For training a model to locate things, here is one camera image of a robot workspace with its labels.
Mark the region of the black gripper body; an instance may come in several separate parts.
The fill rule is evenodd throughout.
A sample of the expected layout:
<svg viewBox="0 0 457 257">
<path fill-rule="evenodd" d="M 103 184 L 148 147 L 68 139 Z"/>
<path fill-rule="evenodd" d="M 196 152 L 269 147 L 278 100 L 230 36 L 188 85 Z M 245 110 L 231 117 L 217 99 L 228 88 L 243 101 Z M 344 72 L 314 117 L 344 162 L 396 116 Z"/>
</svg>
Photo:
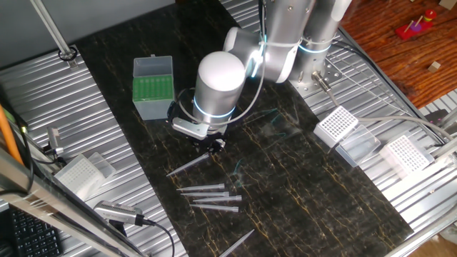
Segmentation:
<svg viewBox="0 0 457 257">
<path fill-rule="evenodd" d="M 226 136 L 223 133 L 217 132 L 215 134 L 208 135 L 203 140 L 193 139 L 192 144 L 199 151 L 209 151 L 209 147 L 215 144 L 214 141 L 218 138 L 223 138 L 226 141 Z"/>
</svg>

